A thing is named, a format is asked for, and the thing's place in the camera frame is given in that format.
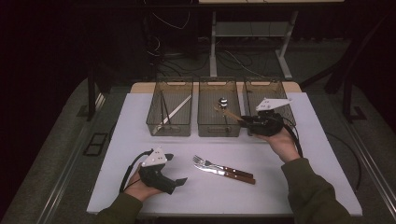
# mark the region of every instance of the fork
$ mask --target fork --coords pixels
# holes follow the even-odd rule
[[[198,164],[203,165],[203,166],[216,167],[216,168],[218,168],[220,170],[223,170],[223,171],[226,171],[228,173],[232,173],[232,174],[235,174],[235,175],[242,175],[242,176],[245,176],[245,177],[248,177],[248,178],[253,178],[253,174],[250,174],[250,173],[247,173],[247,172],[243,172],[243,171],[239,171],[239,170],[235,170],[234,168],[230,168],[230,167],[227,167],[227,166],[217,165],[217,164],[212,163],[210,161],[204,160],[204,159],[202,159],[201,157],[199,157],[197,155],[195,155],[192,158],[192,160],[195,163],[198,163]]]

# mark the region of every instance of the white desk leg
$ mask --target white desk leg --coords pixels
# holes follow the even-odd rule
[[[216,77],[218,75],[218,67],[216,65],[216,11],[213,12],[212,18],[212,36],[210,38],[210,76]]]
[[[289,41],[291,38],[291,33],[293,32],[293,28],[294,28],[294,24],[297,19],[297,15],[298,15],[298,11],[293,11],[293,13],[291,14],[290,22],[289,22],[288,28],[286,30],[285,39],[283,40],[282,47],[280,49],[276,50],[276,57],[277,57],[277,60],[279,61],[280,68],[282,69],[285,79],[292,79],[291,72],[290,72],[288,64],[286,63],[286,60],[285,60],[285,52],[286,52],[286,48],[288,47],[288,44],[289,44]]]

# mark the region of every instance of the floor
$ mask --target floor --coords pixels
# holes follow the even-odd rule
[[[221,39],[218,44],[218,75],[281,77],[274,50],[277,39]],[[290,42],[286,60],[293,81],[301,83],[335,63],[344,54],[347,40],[312,40]],[[203,47],[197,59],[185,58],[169,50],[157,67],[158,76],[208,76],[208,48]],[[341,113],[342,92],[329,95],[323,78],[303,89],[315,108],[334,153],[363,209],[356,223],[396,223],[387,202],[395,202],[396,137],[364,94],[355,88],[352,104],[358,106],[366,120],[347,123]],[[100,94],[97,113],[86,121],[87,83],[82,82],[70,96],[55,123],[32,169],[9,207],[2,224],[8,223],[90,223],[94,215],[86,213],[96,177],[106,155],[106,147],[117,122],[123,99],[130,86],[118,85]],[[83,156],[94,133],[105,133],[102,153]],[[376,167],[368,162],[372,159]],[[141,223],[290,223],[290,219],[263,218],[154,218]]]

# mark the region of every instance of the dark green jacket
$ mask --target dark green jacket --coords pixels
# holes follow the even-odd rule
[[[287,162],[282,171],[288,180],[289,203],[298,224],[352,223],[348,211],[335,200],[332,185],[314,173],[307,159]],[[142,205],[136,198],[121,193],[97,215],[94,223],[134,223]]]

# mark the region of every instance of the person's left hand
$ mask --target person's left hand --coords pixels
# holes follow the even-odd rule
[[[142,163],[139,163],[139,166],[137,167],[136,171],[129,179],[128,186],[131,184],[132,185],[127,187],[124,190],[124,193],[135,197],[140,202],[143,202],[152,195],[162,193],[162,191],[160,191],[159,189],[155,189],[153,187],[148,187],[145,183],[142,182],[142,180],[140,180],[139,169],[141,164]]]

